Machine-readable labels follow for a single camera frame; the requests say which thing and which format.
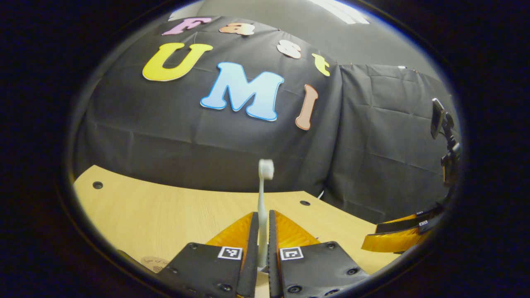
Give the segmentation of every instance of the toothbrush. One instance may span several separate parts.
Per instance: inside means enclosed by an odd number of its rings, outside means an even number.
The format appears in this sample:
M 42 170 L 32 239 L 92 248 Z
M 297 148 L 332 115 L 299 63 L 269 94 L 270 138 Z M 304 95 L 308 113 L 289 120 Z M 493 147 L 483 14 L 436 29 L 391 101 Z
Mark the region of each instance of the toothbrush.
M 272 180 L 274 175 L 274 164 L 272 160 L 260 159 L 258 163 L 258 174 L 260 177 L 260 194 L 258 199 L 258 221 L 259 221 L 259 246 L 258 246 L 258 267 L 267 265 L 267 211 L 263 201 L 263 185 L 265 179 Z

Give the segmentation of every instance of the wooden table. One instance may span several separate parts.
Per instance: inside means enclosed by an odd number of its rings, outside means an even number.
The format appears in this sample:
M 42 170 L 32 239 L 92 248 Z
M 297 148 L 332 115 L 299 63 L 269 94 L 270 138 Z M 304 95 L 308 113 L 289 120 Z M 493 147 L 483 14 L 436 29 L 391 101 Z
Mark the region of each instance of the wooden table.
M 103 183 L 95 189 L 95 181 Z M 160 185 L 107 171 L 96 165 L 74 183 L 81 205 L 100 233 L 140 262 L 153 256 L 172 260 L 189 242 L 205 243 L 252 211 L 258 194 L 205 191 Z M 275 209 L 321 242 L 336 241 L 369 274 L 398 257 L 361 250 L 375 225 L 337 209 L 304 191 L 269 192 L 267 210 Z M 301 200 L 311 203 L 300 204 Z M 268 279 L 258 275 L 256 297 L 268 297 Z

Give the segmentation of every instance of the toothbrush handle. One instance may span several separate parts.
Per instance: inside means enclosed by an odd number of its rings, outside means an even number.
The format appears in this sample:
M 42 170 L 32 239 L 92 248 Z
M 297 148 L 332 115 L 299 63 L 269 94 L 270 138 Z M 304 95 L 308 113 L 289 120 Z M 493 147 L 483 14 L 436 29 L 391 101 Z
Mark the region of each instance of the toothbrush handle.
M 258 267 L 267 265 L 267 212 L 263 201 L 263 181 L 260 179 L 260 194 L 258 199 L 258 221 L 259 221 L 259 246 L 258 246 Z

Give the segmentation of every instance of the blue letter m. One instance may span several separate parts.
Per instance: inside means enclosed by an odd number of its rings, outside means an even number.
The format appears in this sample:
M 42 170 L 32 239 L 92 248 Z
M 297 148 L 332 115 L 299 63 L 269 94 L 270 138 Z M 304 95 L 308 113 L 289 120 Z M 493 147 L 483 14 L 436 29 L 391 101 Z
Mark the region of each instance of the blue letter m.
M 201 106 L 216 110 L 224 109 L 226 101 L 223 97 L 228 88 L 232 110 L 239 111 L 255 95 L 246 113 L 267 121 L 278 118 L 274 112 L 274 103 L 278 87 L 284 82 L 283 77 L 271 72 L 262 72 L 249 83 L 243 66 L 232 62 L 221 62 L 217 67 L 220 69 L 219 76 L 211 88 L 210 95 L 201 99 Z

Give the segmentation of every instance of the letter cutout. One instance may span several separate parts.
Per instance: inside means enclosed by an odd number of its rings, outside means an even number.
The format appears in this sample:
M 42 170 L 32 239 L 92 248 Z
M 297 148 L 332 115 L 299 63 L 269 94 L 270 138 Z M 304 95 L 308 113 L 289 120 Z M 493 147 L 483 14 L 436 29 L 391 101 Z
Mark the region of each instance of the letter cutout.
M 324 57 L 317 55 L 317 54 L 311 54 L 313 57 L 315 57 L 315 66 L 316 69 L 319 70 L 319 72 L 323 73 L 325 76 L 330 76 L 330 72 L 326 70 L 326 67 L 330 67 L 329 63 L 326 62 Z
M 162 35 L 179 34 L 179 33 L 184 32 L 184 29 L 192 29 L 192 28 L 197 27 L 201 23 L 209 23 L 210 21 L 211 21 L 210 17 L 192 17 L 190 19 L 185 19 L 184 21 L 182 21 L 182 23 L 173 27 L 173 29 L 162 33 Z
M 191 70 L 204 52 L 213 49 L 210 45 L 194 43 L 190 45 L 191 51 L 177 67 L 164 68 L 164 62 L 171 56 L 171 54 L 182 47 L 184 47 L 184 44 L 180 42 L 165 43 L 161 45 L 158 52 L 156 52 L 156 54 L 144 66 L 144 70 L 142 71 L 144 78 L 150 81 L 166 82 L 183 77 Z
M 232 110 L 239 111 L 254 96 L 254 101 L 247 107 L 246 113 L 254 118 L 275 121 L 278 115 L 274 111 L 278 87 L 284 78 L 271 72 L 262 72 L 250 83 L 246 80 L 243 66 L 232 62 L 217 64 L 220 72 L 210 95 L 200 100 L 205 108 L 222 110 L 226 106 L 223 99 L 226 88 L 230 96 Z
M 245 23 L 230 23 L 225 27 L 219 29 L 222 33 L 237 33 L 239 35 L 253 35 L 254 26 Z
M 319 98 L 319 94 L 311 85 L 305 84 L 304 88 L 304 104 L 302 105 L 300 116 L 296 117 L 295 123 L 296 126 L 298 126 L 299 128 L 303 130 L 309 130 L 309 128 L 311 127 L 311 113 L 313 112 L 313 107 L 315 106 L 315 100 Z
M 302 49 L 300 49 L 299 45 L 285 39 L 280 40 L 278 43 L 279 45 L 277 45 L 276 48 L 280 53 L 295 59 L 300 59 L 302 56 L 302 54 L 300 54 Z

